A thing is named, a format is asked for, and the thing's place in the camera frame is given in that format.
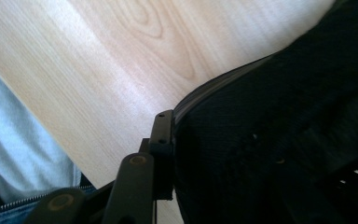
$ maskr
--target light wood surface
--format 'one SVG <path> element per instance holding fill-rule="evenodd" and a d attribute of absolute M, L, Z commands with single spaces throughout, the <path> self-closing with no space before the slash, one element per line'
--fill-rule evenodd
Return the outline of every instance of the light wood surface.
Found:
<path fill-rule="evenodd" d="M 101 187 L 158 112 L 286 47 L 332 2 L 0 1 L 0 77 Z M 180 222 L 161 207 L 160 223 Z"/>

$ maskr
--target metal zipper teeth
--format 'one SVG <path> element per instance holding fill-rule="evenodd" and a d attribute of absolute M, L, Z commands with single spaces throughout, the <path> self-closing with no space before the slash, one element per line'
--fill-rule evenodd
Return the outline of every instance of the metal zipper teeth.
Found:
<path fill-rule="evenodd" d="M 92 185 L 89 185 L 89 186 L 81 186 L 81 187 L 73 187 L 72 189 L 82 189 L 82 190 L 85 190 L 85 189 L 91 189 L 93 188 Z M 18 200 L 16 202 L 13 202 L 13 203 L 7 203 L 7 204 L 4 204 L 4 205 L 0 205 L 0 213 L 2 212 L 6 212 L 10 209 L 13 209 L 13 208 L 16 208 L 16 207 L 20 207 L 20 206 L 23 206 L 23 205 L 26 205 L 28 203 L 35 203 L 37 201 L 39 201 L 40 199 L 42 199 L 43 197 L 47 196 L 49 193 L 46 193 L 46 194 L 41 194 L 41 195 L 38 195 L 38 196 L 34 196 L 34 197 L 31 197 L 31 198 L 27 198 L 27 199 L 21 199 L 21 200 Z"/>

